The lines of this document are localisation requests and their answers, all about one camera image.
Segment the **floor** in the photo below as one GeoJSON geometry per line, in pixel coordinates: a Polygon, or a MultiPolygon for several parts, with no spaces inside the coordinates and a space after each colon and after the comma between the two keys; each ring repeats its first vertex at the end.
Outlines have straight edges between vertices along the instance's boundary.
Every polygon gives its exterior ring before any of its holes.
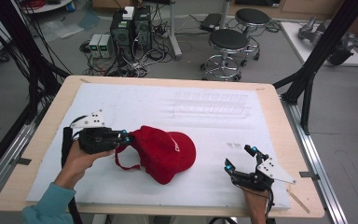
{"type": "MultiPolygon", "coordinates": [[[[87,6],[81,6],[73,13],[63,8],[38,15],[40,23],[62,21],[69,26],[80,24],[85,28],[65,39],[48,42],[60,57],[63,64],[76,75],[88,69],[87,59],[80,52],[80,45],[90,40],[92,34],[104,34],[109,31],[111,13],[92,13],[87,6]]],[[[199,24],[191,17],[180,17],[176,27],[180,33],[203,33],[199,24]]],[[[150,78],[201,79],[200,65],[214,51],[207,43],[208,35],[177,35],[183,56],[180,60],[168,63],[156,63],[150,66],[150,78]]],[[[302,65],[283,31],[264,32],[256,37],[261,43],[261,55],[258,61],[250,59],[241,69],[241,82],[274,83],[292,75],[302,65]]],[[[35,42],[42,49],[40,38],[35,42]]],[[[28,83],[12,61],[0,62],[0,141],[28,102],[28,83]]],[[[287,86],[277,89],[279,94],[287,86]]],[[[301,108],[302,97],[298,107],[301,108]]],[[[329,180],[342,206],[348,223],[358,223],[358,67],[323,66],[319,70],[313,85],[310,107],[310,136],[326,170],[329,180]]],[[[91,216],[84,216],[90,223],[91,216]]],[[[165,223],[166,218],[157,218],[156,222],[165,223]]],[[[240,218],[240,223],[249,223],[240,218]]],[[[0,212],[0,223],[21,223],[20,213],[0,212]]],[[[328,214],[323,218],[277,218],[277,223],[332,223],[328,214]]]]}

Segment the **blue sleeve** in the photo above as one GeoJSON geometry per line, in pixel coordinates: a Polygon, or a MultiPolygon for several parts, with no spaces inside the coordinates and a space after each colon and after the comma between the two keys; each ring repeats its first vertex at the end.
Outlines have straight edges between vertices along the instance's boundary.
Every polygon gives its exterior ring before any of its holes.
{"type": "Polygon", "coordinates": [[[74,223],[71,215],[65,211],[75,194],[73,189],[64,189],[50,183],[36,205],[22,209],[23,223],[74,223]]]}

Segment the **red baseball cap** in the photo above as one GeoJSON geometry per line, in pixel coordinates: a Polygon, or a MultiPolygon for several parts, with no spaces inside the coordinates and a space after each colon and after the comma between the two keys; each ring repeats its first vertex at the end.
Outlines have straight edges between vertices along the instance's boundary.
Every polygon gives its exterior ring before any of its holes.
{"type": "MultiPolygon", "coordinates": [[[[184,133],[166,133],[157,128],[142,126],[129,135],[133,137],[131,146],[138,151],[141,165],[162,185],[171,182],[177,173],[190,168],[196,160],[196,147],[184,133]]],[[[116,148],[116,165],[123,170],[140,169],[140,165],[132,167],[120,165],[117,154],[126,147],[116,148]]]]}

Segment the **human hand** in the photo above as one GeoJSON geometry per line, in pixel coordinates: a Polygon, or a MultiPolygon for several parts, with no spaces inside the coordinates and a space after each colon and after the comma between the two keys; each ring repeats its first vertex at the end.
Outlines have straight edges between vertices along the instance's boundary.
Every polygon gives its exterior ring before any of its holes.
{"type": "Polygon", "coordinates": [[[269,193],[264,191],[256,191],[247,188],[241,188],[245,195],[246,205],[249,209],[252,224],[266,224],[266,207],[269,193]]]}
{"type": "Polygon", "coordinates": [[[112,155],[113,152],[114,150],[111,150],[90,155],[80,149],[78,141],[75,140],[65,165],[57,175],[54,184],[65,189],[73,189],[77,181],[84,176],[86,170],[91,167],[95,160],[112,155]]]}

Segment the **round stool seat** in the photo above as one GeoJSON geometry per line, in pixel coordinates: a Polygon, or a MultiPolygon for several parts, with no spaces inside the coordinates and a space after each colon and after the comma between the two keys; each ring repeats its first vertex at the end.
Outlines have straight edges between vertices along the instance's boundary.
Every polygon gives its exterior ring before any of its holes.
{"type": "Polygon", "coordinates": [[[213,31],[209,35],[209,43],[216,49],[241,51],[247,47],[248,41],[240,32],[222,29],[213,31]]]}
{"type": "Polygon", "coordinates": [[[235,13],[235,20],[247,26],[263,26],[269,22],[269,16],[257,9],[243,8],[235,13]]]}

